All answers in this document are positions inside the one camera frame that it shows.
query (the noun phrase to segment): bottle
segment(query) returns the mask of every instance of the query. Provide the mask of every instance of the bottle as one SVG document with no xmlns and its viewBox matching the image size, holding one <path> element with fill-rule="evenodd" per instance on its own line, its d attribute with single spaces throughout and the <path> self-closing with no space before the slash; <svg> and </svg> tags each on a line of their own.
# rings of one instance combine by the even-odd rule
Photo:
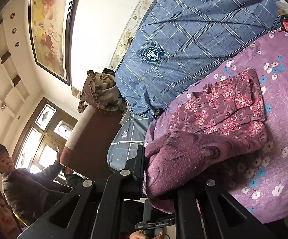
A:
<svg viewBox="0 0 288 239">
<path fill-rule="evenodd" d="M 285 10 L 280 9 L 278 10 L 278 13 L 280 15 L 280 23 L 282 25 L 282 30 L 288 32 L 288 18 L 285 15 Z"/>
</svg>

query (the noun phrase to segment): blue plaid blanket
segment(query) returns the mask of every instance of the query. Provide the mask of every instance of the blue plaid blanket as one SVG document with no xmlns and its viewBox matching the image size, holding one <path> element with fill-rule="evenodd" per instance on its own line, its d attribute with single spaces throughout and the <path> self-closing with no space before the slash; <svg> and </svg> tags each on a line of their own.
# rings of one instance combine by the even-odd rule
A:
<svg viewBox="0 0 288 239">
<path fill-rule="evenodd" d="M 188 86 L 279 28 L 276 0 L 154 0 L 116 72 L 136 114 L 154 117 Z"/>
</svg>

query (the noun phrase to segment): metal bolt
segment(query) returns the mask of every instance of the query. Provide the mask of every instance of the metal bolt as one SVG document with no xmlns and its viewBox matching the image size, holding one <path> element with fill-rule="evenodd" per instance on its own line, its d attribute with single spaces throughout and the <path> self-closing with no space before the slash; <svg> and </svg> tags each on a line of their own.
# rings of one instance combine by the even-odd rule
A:
<svg viewBox="0 0 288 239">
<path fill-rule="evenodd" d="M 83 187 L 90 187 L 90 186 L 92 186 L 92 181 L 90 181 L 90 180 L 85 180 L 83 183 L 82 183 L 82 185 L 83 185 Z"/>
<path fill-rule="evenodd" d="M 130 171 L 129 170 L 121 170 L 121 172 L 120 172 L 120 174 L 122 175 L 122 176 L 128 176 L 128 175 L 130 175 Z"/>
<path fill-rule="evenodd" d="M 212 179 L 209 179 L 209 180 L 206 181 L 206 185 L 208 185 L 208 186 L 214 186 L 214 185 L 215 185 L 215 181 L 212 180 Z"/>
</svg>

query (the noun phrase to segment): purple blanket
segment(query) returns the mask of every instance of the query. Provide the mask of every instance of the purple blanket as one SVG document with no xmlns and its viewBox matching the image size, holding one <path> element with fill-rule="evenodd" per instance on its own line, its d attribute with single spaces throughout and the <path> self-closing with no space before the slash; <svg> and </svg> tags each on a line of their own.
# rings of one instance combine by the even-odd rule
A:
<svg viewBox="0 0 288 239">
<path fill-rule="evenodd" d="M 206 84 L 225 80 L 248 68 L 255 69 L 259 78 L 268 142 L 255 153 L 210 166 L 199 178 L 214 179 L 262 223 L 267 223 L 288 216 L 288 33 L 276 31 L 261 37 L 200 83 L 190 86 L 151 123 L 146 145 L 169 132 L 173 114 L 193 92 L 202 92 Z"/>
</svg>

